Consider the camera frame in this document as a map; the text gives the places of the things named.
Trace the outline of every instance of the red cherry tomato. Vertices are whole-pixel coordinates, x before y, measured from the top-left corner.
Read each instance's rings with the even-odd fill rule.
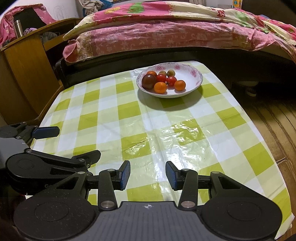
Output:
[[[157,80],[157,82],[166,82],[166,76],[164,75],[164,74],[158,74],[157,76],[156,76],[156,80]]]
[[[170,76],[170,77],[167,77],[166,81],[167,81],[169,86],[173,87],[175,82],[177,81],[177,79],[174,76]]]

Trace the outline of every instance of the wooden floor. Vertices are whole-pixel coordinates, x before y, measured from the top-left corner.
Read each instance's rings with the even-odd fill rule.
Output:
[[[231,93],[246,111],[267,143],[287,185],[292,212],[296,214],[296,99],[290,85],[259,83],[256,97],[245,94],[244,87],[232,85]],[[296,233],[292,228],[279,240]]]

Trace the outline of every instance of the metal screw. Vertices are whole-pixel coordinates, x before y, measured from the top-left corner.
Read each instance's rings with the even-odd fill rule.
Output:
[[[101,202],[101,207],[103,208],[112,208],[115,206],[115,203],[112,201],[103,201]]]
[[[192,201],[183,201],[181,202],[181,206],[184,208],[192,208],[195,206],[195,203]]]

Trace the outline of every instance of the clothes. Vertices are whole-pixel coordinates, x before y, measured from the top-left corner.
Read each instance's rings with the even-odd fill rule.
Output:
[[[41,20],[46,24],[51,24],[56,22],[48,11],[46,10],[43,4],[33,4],[33,5],[25,5],[25,6],[17,6],[10,9],[0,22],[0,47],[7,40],[12,41],[15,39],[15,32],[13,30],[13,15],[23,11],[26,8],[33,8],[37,15],[41,18]]]
[[[24,35],[27,35],[28,33],[33,32],[33,31],[35,31],[35,30],[36,30],[36,28],[27,28],[27,29],[24,31]]]
[[[100,9],[100,11],[111,8],[113,6],[113,2],[109,2],[108,0],[101,0],[101,2],[103,3],[103,6]],[[84,8],[83,11],[82,11],[83,17],[86,17],[87,16],[86,13],[88,13],[88,12],[89,11]]]
[[[85,15],[98,12],[103,6],[103,3],[99,0],[79,0],[79,2],[86,9]]]
[[[42,43],[44,44],[45,42],[57,37],[57,34],[52,33],[52,32],[45,32],[44,34],[41,35]]]

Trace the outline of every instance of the pink floral bedsheet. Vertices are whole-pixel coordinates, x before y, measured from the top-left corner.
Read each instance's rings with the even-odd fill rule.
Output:
[[[236,9],[177,1],[129,3],[86,16],[64,36],[74,63],[145,48],[203,46],[260,50],[278,45],[296,62],[296,28]]]
[[[149,20],[95,29],[70,40],[63,56],[69,63],[130,50],[202,46],[260,50],[279,45],[296,62],[295,47],[272,33],[234,23]]]

